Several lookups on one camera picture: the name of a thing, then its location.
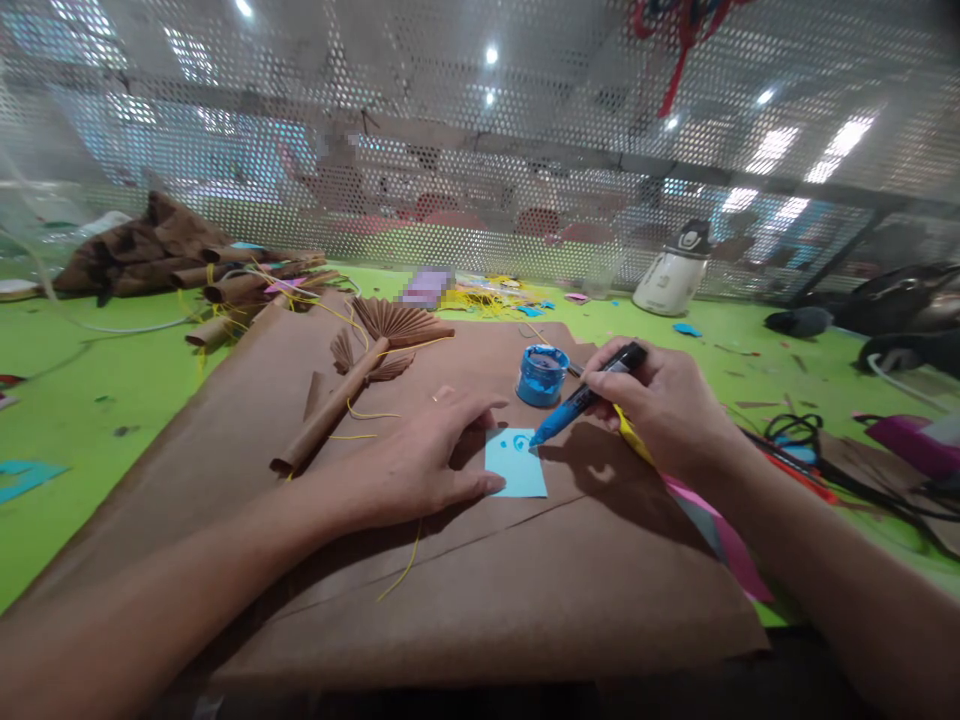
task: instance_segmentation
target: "green table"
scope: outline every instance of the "green table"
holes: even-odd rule
[[[410,278],[407,272],[340,267],[365,295],[394,298]],[[703,340],[678,334],[675,320],[637,309],[628,297],[576,306],[561,288],[542,288],[556,310],[538,321],[561,321],[574,337],[596,343],[611,335],[636,335],[665,347],[690,352],[700,362],[721,401],[779,401],[789,392],[817,405],[828,430],[863,437],[854,412],[929,415],[929,409],[874,377],[850,367],[859,342],[838,331],[816,342],[792,340],[763,327],[770,308],[698,301],[684,322]],[[113,300],[98,310],[94,300],[66,303],[69,312],[91,325],[130,328],[162,324],[183,316],[175,294]],[[470,315],[445,311],[451,319]],[[150,442],[183,407],[202,378],[229,350],[206,359],[183,342],[184,327],[142,335],[104,335],[66,322],[52,303],[29,300],[0,305],[0,374],[30,378],[13,391],[17,405],[0,411],[0,462],[41,461],[70,470],[45,485],[0,505],[0,610],[30,581],[90,517]],[[744,357],[717,348],[756,351]],[[803,372],[792,355],[803,358]],[[739,373],[743,377],[731,375]],[[937,379],[949,393],[960,383]],[[948,399],[954,405],[957,400]],[[778,408],[744,410],[762,426]],[[871,540],[960,597],[960,563],[940,555],[909,525],[896,518],[840,509]],[[795,621],[787,602],[757,605],[762,622]]]

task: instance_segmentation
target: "blue marker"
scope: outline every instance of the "blue marker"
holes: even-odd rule
[[[647,351],[637,343],[632,342],[620,348],[620,351],[610,359],[610,362],[603,366],[602,372],[632,372],[643,365],[646,359]],[[573,395],[567,398],[566,402],[554,410],[550,417],[537,428],[533,439],[530,440],[530,447],[542,445],[554,437],[599,399],[600,396],[593,390],[586,385],[581,385]]]

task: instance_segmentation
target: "teal paper cutout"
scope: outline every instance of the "teal paper cutout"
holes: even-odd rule
[[[547,483],[537,451],[530,450],[531,428],[487,430],[484,466],[506,478],[507,486],[493,497],[546,497]]]
[[[0,463],[0,479],[6,480],[4,475],[17,475],[18,482],[10,487],[0,488],[0,505],[18,498],[25,492],[43,485],[57,475],[67,471],[65,467],[47,465],[46,463],[21,462],[9,460]]]

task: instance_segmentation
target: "blue paint jar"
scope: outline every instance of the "blue paint jar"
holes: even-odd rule
[[[552,345],[531,345],[523,351],[517,395],[528,405],[549,407],[560,399],[570,358]]]

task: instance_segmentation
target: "left hand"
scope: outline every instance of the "left hand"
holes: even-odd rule
[[[440,388],[404,417],[389,437],[321,470],[319,483],[336,481],[338,502],[360,528],[385,527],[432,515],[454,503],[499,492],[506,481],[486,471],[450,469],[450,455],[469,425],[496,427],[499,395]]]

